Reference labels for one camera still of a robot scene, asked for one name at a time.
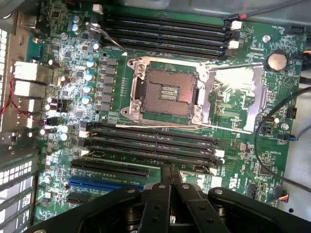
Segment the green circuit board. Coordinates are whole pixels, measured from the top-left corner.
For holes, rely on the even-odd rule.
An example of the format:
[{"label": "green circuit board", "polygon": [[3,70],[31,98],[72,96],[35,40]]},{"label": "green circuit board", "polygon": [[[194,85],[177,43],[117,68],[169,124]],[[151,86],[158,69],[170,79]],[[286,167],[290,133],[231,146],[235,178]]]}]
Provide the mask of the green circuit board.
[{"label": "green circuit board", "polygon": [[[78,15],[80,18],[90,17],[94,13],[92,5],[83,3],[80,10],[68,10],[65,3],[58,0],[51,1],[44,6],[51,28],[51,36],[47,39],[41,39],[34,42],[31,37],[28,45],[27,61],[32,59],[39,60],[46,64],[49,59],[57,60],[60,68],[54,70],[53,84],[48,87],[47,97],[68,100],[67,113],[48,114],[49,117],[61,117],[61,124],[69,125],[70,139],[62,141],[60,139],[60,130],[57,133],[49,134],[46,137],[38,138],[40,146],[41,164],[38,179],[38,191],[36,196],[35,221],[34,224],[44,221],[48,218],[63,213],[76,204],[67,203],[66,197],[70,192],[91,194],[92,198],[104,195],[105,191],[86,188],[71,188],[67,186],[68,179],[72,176],[92,177],[105,181],[125,183],[129,185],[145,185],[146,183],[156,183],[160,181],[160,168],[165,163],[157,160],[138,159],[135,156],[122,156],[120,154],[106,153],[103,156],[88,155],[88,157],[103,161],[107,164],[113,163],[123,166],[144,168],[149,170],[149,177],[133,178],[109,173],[76,171],[70,168],[71,161],[81,156],[81,147],[72,144],[72,140],[79,139],[77,125],[80,122],[100,121],[110,124],[128,124],[133,122],[121,114],[123,108],[129,106],[131,86],[134,71],[127,63],[132,57],[124,54],[124,51],[116,47],[103,47],[100,51],[94,51],[92,45],[96,43],[94,39],[84,38],[88,32],[85,26],[82,26],[82,33],[76,35],[71,31],[72,17]],[[193,16],[147,9],[137,9],[123,7],[118,9],[120,14],[134,14],[140,16],[164,15],[170,19],[184,20],[189,22],[200,22],[208,24],[223,24],[221,19],[202,16]],[[153,52],[135,51],[138,57],[152,56],[178,59],[187,62],[204,62],[206,64],[223,65],[241,65],[256,64],[266,62],[266,57],[275,50],[282,50],[290,56],[303,52],[306,36],[303,35],[285,35],[285,28],[267,24],[243,22],[238,55],[225,60],[215,61],[196,57],[178,56],[171,54],[157,54]],[[270,35],[269,43],[264,43],[262,38]],[[118,64],[114,67],[116,74],[113,75],[113,82],[107,84],[110,87],[108,95],[111,96],[110,103],[102,103],[98,96],[102,94],[98,91],[103,87],[100,81],[101,70],[105,70],[102,61],[115,58]],[[87,68],[86,62],[89,59],[97,64],[94,68]],[[287,97],[290,93],[298,89],[299,77],[301,71],[301,60],[289,59],[287,67],[281,72],[272,72],[264,69],[261,82],[267,87],[266,106],[263,115],[269,112],[278,102]],[[154,69],[169,72],[193,73],[193,67],[180,66],[174,64],[153,63]],[[69,84],[60,85],[59,77],[64,70],[70,70]],[[80,75],[90,72],[95,79],[85,81]],[[239,74],[232,75],[229,83],[234,83],[239,79]],[[91,104],[82,104],[81,99],[85,96],[82,92],[84,85],[91,86],[95,91],[87,96],[91,97]],[[165,89],[164,97],[176,98],[171,94],[172,90]],[[228,88],[226,85],[215,88],[210,94],[210,102],[213,103],[210,111],[212,124],[225,128],[243,129],[246,122],[247,107],[254,101],[252,95],[238,88]],[[263,133],[260,137],[260,153],[265,164],[274,172],[283,175],[287,160],[289,143],[276,138],[278,133],[290,133],[293,120],[286,118],[287,108],[283,108],[275,116],[278,121],[269,123],[270,132]],[[186,117],[167,116],[162,114],[144,113],[144,118],[169,123],[178,123],[186,125],[189,121]],[[287,131],[283,131],[281,125],[289,125]],[[258,190],[255,198],[266,202],[275,196],[276,187],[282,183],[280,180],[270,176],[259,166],[254,155],[254,134],[239,133],[237,131],[228,131],[220,128],[203,127],[198,129],[187,128],[166,128],[164,131],[175,133],[184,133],[187,135],[199,135],[202,137],[212,137],[219,139],[221,146],[217,149],[223,153],[225,163],[216,167],[216,174],[211,175],[207,171],[198,172],[193,166],[187,164],[173,164],[181,170],[182,178],[185,182],[196,183],[201,186],[204,192],[212,187],[222,186],[241,194],[246,194],[249,183],[257,185]]]}]

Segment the motherboard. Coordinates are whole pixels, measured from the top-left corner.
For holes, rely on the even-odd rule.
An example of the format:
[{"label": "motherboard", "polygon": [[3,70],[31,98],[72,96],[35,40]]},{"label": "motherboard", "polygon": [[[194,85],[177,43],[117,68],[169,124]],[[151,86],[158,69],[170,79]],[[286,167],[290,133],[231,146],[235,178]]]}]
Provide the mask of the motherboard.
[{"label": "motherboard", "polygon": [[[26,62],[53,74],[36,93],[44,125],[34,224],[120,187],[143,190],[160,182],[163,166],[205,193],[279,195],[282,182],[254,155],[254,132],[298,89],[304,32],[59,0],[41,14],[45,36],[29,38]],[[268,119],[259,138],[262,161],[279,175],[294,105]]]}]

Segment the black pcie slot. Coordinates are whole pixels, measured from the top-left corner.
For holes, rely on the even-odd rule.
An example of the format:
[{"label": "black pcie slot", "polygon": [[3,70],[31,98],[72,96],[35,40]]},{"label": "black pcie slot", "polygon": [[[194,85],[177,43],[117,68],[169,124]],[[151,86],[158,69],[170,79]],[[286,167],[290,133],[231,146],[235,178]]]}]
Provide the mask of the black pcie slot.
[{"label": "black pcie slot", "polygon": [[104,164],[101,162],[94,162],[82,159],[74,159],[71,162],[71,168],[80,170],[89,170],[97,172],[106,172],[116,175],[133,176],[147,179],[149,171],[141,168],[120,166],[115,164]]},{"label": "black pcie slot", "polygon": [[111,31],[111,29],[115,30],[131,30],[135,32],[145,32],[145,33],[157,33],[157,34],[168,34],[174,35],[175,33],[180,35],[189,35],[189,36],[196,36],[200,38],[205,38],[207,36],[211,37],[213,40],[217,39],[229,39],[231,33],[225,32],[213,32],[213,31],[202,31],[202,30],[194,30],[192,28],[172,28],[172,27],[162,27],[159,25],[151,25],[151,24],[136,24],[133,23],[126,23],[126,22],[118,22],[108,24],[107,30]]},{"label": "black pcie slot", "polygon": [[[221,56],[225,54],[224,51],[217,51],[217,50],[205,50],[205,51],[197,51],[192,50],[191,48],[175,48],[173,45],[147,45],[147,44],[138,44],[137,41],[133,42],[122,42],[121,39],[117,39],[120,45],[134,50],[152,50],[156,52],[162,53],[171,53],[177,55],[184,55],[184,56],[193,56],[193,57],[202,57],[208,59],[219,59]],[[114,46],[109,40],[105,39],[107,45]]]},{"label": "black pcie slot", "polygon": [[83,193],[69,193],[66,197],[68,203],[81,204],[90,201],[92,198],[91,195],[83,194]]},{"label": "black pcie slot", "polygon": [[230,24],[226,26],[213,25],[213,24],[204,24],[197,22],[188,22],[175,19],[167,18],[156,18],[156,17],[145,17],[145,16],[136,16],[136,15],[117,15],[115,13],[108,15],[108,20],[114,21],[128,21],[128,22],[138,22],[138,23],[150,23],[150,24],[160,24],[163,26],[171,27],[190,27],[197,30],[212,30],[217,32],[223,32],[229,29]]},{"label": "black pcie slot", "polygon": [[143,135],[135,135],[135,134],[122,134],[117,132],[110,132],[110,131],[91,131],[93,136],[91,138],[100,138],[100,137],[106,137],[106,138],[112,138],[112,139],[127,139],[127,140],[135,140],[138,142],[151,142],[153,144],[157,144],[159,146],[176,146],[180,148],[189,148],[189,149],[199,149],[199,150],[207,150],[210,153],[215,153],[214,148],[202,145],[202,144],[192,144],[187,142],[176,142],[176,141],[170,141],[165,140],[160,137],[145,137]]},{"label": "black pcie slot", "polygon": [[87,130],[91,131],[92,129],[113,129],[118,132],[137,132],[137,133],[146,133],[146,134],[153,134],[154,136],[168,136],[168,137],[175,137],[179,139],[192,139],[196,140],[197,142],[202,143],[209,143],[209,146],[219,146],[220,140],[217,138],[210,138],[210,137],[203,137],[203,136],[196,136],[191,134],[185,134],[185,133],[175,133],[170,131],[159,131],[159,130],[153,130],[153,129],[139,129],[139,128],[116,128],[114,125],[110,125],[107,123],[102,122],[91,122],[87,125]]},{"label": "black pcie slot", "polygon": [[119,148],[119,149],[137,149],[144,152],[153,152],[153,153],[165,153],[167,155],[179,155],[184,156],[189,159],[206,159],[208,156],[213,156],[213,154],[210,153],[199,153],[199,152],[189,152],[189,151],[181,151],[181,150],[173,150],[173,149],[167,149],[167,148],[160,148],[157,144],[152,143],[144,143],[144,144],[130,144],[126,142],[121,141],[104,141],[104,140],[98,140],[98,139],[89,139],[86,141],[85,146],[106,146],[106,147],[113,147],[113,148]]},{"label": "black pcie slot", "polygon": [[206,157],[205,159],[197,159],[197,160],[190,160],[189,158],[183,157],[183,156],[172,156],[167,155],[163,153],[151,153],[151,152],[142,152],[141,150],[135,150],[135,149],[127,149],[127,148],[110,148],[110,147],[88,147],[88,149],[91,151],[95,151],[95,153],[92,153],[92,155],[96,155],[97,153],[113,153],[113,154],[119,154],[122,156],[133,156],[141,159],[150,159],[150,160],[157,160],[162,161],[165,164],[170,163],[180,163],[180,164],[187,164],[187,165],[197,165],[197,166],[207,166],[210,168],[214,168],[216,165],[221,165],[222,161]]},{"label": "black pcie slot", "polygon": [[122,38],[122,40],[132,40],[138,41],[145,41],[146,43],[155,43],[155,44],[168,44],[174,43],[175,46],[186,46],[198,49],[207,49],[207,50],[217,50],[219,48],[225,47],[226,43],[218,42],[218,41],[211,41],[211,40],[195,40],[189,37],[167,37],[164,38],[161,35],[146,35],[146,34],[124,34],[124,33],[111,33],[109,34],[110,37],[113,39],[119,40],[118,38]]}]

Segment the blue pcie slot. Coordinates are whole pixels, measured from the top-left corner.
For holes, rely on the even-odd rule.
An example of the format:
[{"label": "blue pcie slot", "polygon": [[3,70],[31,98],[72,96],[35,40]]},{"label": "blue pcie slot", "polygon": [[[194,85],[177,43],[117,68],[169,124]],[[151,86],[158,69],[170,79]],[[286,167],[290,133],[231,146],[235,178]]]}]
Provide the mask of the blue pcie slot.
[{"label": "blue pcie slot", "polygon": [[127,183],[112,183],[103,180],[93,179],[93,178],[84,178],[78,176],[72,176],[68,181],[69,186],[80,187],[80,188],[89,188],[89,189],[98,189],[103,191],[114,191],[123,187],[132,187],[137,188],[140,191],[143,191],[143,186],[127,184]]}]

